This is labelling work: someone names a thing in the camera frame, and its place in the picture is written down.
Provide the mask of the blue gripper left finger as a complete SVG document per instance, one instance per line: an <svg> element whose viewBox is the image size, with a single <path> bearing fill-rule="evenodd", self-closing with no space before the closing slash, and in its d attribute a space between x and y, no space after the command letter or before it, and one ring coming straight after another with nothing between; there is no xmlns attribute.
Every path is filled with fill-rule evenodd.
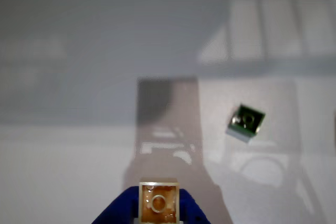
<svg viewBox="0 0 336 224"><path fill-rule="evenodd" d="M138 217L139 187L132 186L123 191L92 224L130 224Z"/></svg>

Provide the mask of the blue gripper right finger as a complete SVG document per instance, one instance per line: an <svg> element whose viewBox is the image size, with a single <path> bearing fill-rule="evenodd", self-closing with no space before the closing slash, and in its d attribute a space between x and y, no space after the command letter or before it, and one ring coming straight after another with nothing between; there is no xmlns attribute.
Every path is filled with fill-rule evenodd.
<svg viewBox="0 0 336 224"><path fill-rule="evenodd" d="M210 224L195 199L185 189L180 189L180 221L189 224Z"/></svg>

